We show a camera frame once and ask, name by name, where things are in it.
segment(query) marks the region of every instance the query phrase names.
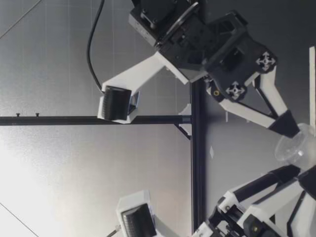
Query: gray wall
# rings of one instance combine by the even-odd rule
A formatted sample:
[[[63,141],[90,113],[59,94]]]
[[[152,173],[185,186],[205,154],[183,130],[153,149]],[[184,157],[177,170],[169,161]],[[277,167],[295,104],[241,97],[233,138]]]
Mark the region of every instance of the gray wall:
[[[37,0],[0,0],[4,32]],[[43,0],[0,40],[0,115],[94,116],[100,94],[85,59],[99,0]],[[129,0],[106,0],[93,42],[101,81],[153,52],[127,23]],[[162,72],[144,115],[174,115],[189,87]],[[119,197],[150,189],[156,214],[191,233],[190,142],[172,125],[0,128],[0,202],[39,236],[104,236]]]
[[[249,22],[250,34],[279,58],[276,85],[297,122],[309,123],[309,47],[316,44],[314,0],[209,0],[207,18],[236,9]],[[251,92],[246,100],[258,105]],[[274,157],[279,135],[225,112],[208,97],[207,211],[226,190],[280,166]]]

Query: clear plastic cup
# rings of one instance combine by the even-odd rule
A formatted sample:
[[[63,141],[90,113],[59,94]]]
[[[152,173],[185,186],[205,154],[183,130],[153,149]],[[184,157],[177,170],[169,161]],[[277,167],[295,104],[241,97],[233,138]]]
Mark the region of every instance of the clear plastic cup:
[[[299,124],[300,132],[293,138],[282,136],[275,156],[284,164],[293,164],[306,171],[316,165],[315,130],[307,124]]]

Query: black cable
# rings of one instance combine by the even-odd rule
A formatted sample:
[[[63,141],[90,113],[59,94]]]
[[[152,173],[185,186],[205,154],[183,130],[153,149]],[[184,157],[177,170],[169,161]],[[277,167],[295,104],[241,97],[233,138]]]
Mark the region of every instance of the black cable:
[[[94,36],[94,32],[95,32],[95,28],[98,24],[98,21],[99,21],[99,18],[100,18],[100,15],[101,15],[101,12],[103,10],[103,6],[104,6],[104,2],[105,0],[101,0],[101,3],[100,3],[100,6],[99,6],[99,10],[97,12],[97,15],[95,17],[95,20],[94,20],[94,23],[92,25],[92,30],[91,30],[91,33],[90,33],[90,36],[89,36],[89,41],[88,41],[88,46],[87,46],[87,61],[88,61],[88,66],[89,66],[89,69],[92,73],[92,76],[93,76],[93,79],[95,81],[95,83],[97,84],[97,87],[99,88],[99,90],[102,92],[102,86],[94,72],[94,69],[93,69],[93,66],[92,66],[92,63],[91,63],[91,45],[92,45],[92,40],[93,40],[93,36]]]
[[[113,231],[112,233],[110,233],[107,237],[112,237],[112,236],[114,236],[117,232],[118,232],[118,231],[115,230],[115,231]]]

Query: wire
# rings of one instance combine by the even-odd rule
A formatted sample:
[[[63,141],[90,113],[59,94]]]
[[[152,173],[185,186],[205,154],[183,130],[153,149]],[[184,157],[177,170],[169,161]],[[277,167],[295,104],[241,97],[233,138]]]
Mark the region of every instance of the wire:
[[[34,234],[36,237],[39,237],[34,231],[32,231],[27,225],[25,225],[16,215],[14,215],[6,206],[4,206],[2,203],[0,205],[9,212],[15,219],[17,219],[26,229],[28,229],[32,234]]]
[[[2,39],[13,27],[15,27],[27,14],[29,14],[42,0],[37,1],[27,12],[25,12],[12,26],[10,26],[1,36]]]
[[[117,230],[114,230],[112,231],[107,237],[112,237],[114,236],[118,231]]]
[[[114,236],[116,233],[118,233],[121,230],[121,226],[115,226],[115,230],[112,231],[107,237],[112,237]]]
[[[99,88],[99,90],[102,92],[102,86],[95,74],[95,71],[93,69],[93,66],[92,66],[92,63],[91,63],[91,44],[92,44],[92,40],[93,40],[93,36],[94,36],[94,32],[95,32],[95,28],[97,27],[97,24],[98,24],[98,21],[99,21],[99,18],[100,18],[100,15],[102,13],[102,10],[103,10],[103,6],[104,6],[104,2],[105,0],[101,0],[101,3],[100,3],[100,6],[99,6],[99,10],[97,12],[97,15],[95,16],[95,20],[94,20],[94,23],[92,25],[92,30],[91,30],[91,33],[90,33],[90,36],[89,36],[89,40],[88,40],[88,46],[87,46],[87,61],[88,61],[88,66],[89,66],[89,69],[92,73],[92,76],[93,76],[93,79],[97,85],[97,87]]]

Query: vertical metal rail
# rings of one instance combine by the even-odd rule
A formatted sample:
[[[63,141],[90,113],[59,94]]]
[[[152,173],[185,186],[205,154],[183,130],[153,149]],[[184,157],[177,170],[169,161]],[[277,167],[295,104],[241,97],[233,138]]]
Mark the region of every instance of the vertical metal rail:
[[[195,231],[206,219],[206,114],[205,85],[191,85],[192,104],[192,227]]]

